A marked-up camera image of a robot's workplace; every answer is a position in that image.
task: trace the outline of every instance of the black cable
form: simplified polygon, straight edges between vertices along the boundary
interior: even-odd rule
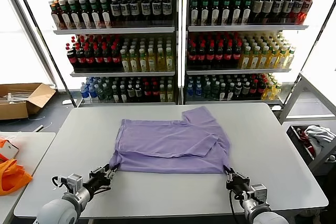
[[[232,205],[232,192],[233,192],[233,191],[230,190],[230,194],[229,194],[231,212],[232,212],[232,216],[233,216],[233,218],[235,219],[236,224],[240,224],[239,221],[238,221],[238,219],[237,219],[237,217],[236,217],[236,215],[235,215],[235,211],[234,211],[234,209],[233,209],[233,205]]]

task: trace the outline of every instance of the orange plastic bag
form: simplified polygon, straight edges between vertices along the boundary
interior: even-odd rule
[[[32,180],[23,166],[16,163],[17,160],[10,159],[0,164],[0,196],[10,194]]]

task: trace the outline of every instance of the cardboard box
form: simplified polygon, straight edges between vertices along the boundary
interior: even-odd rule
[[[55,94],[55,90],[43,83],[3,84],[0,85],[0,96],[7,95],[10,90],[27,90],[33,93],[26,102],[0,104],[0,120],[27,118],[36,114]]]

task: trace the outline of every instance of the purple t-shirt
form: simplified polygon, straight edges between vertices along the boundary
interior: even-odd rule
[[[223,173],[230,142],[209,110],[182,113],[181,121],[121,121],[110,166],[148,173]]]

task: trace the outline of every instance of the white table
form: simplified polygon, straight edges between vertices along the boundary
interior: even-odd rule
[[[48,147],[52,143],[55,133],[25,133],[25,132],[0,132],[0,136],[16,136],[11,142],[19,148],[16,155],[18,165],[23,165],[25,170],[33,175]],[[0,223],[9,222],[25,187],[6,195],[0,196]]]
[[[179,120],[198,105],[107,106],[73,109],[45,155],[35,179],[14,214],[35,217],[49,201],[62,197],[51,178],[72,173],[88,179],[90,170],[106,164],[114,149],[121,119]],[[231,165],[263,183],[273,210],[326,206],[328,200],[266,104],[206,105],[227,132]],[[96,195],[82,218],[128,218],[231,215],[227,177],[223,174],[150,174],[117,172],[112,190]],[[238,202],[235,211],[242,212]]]

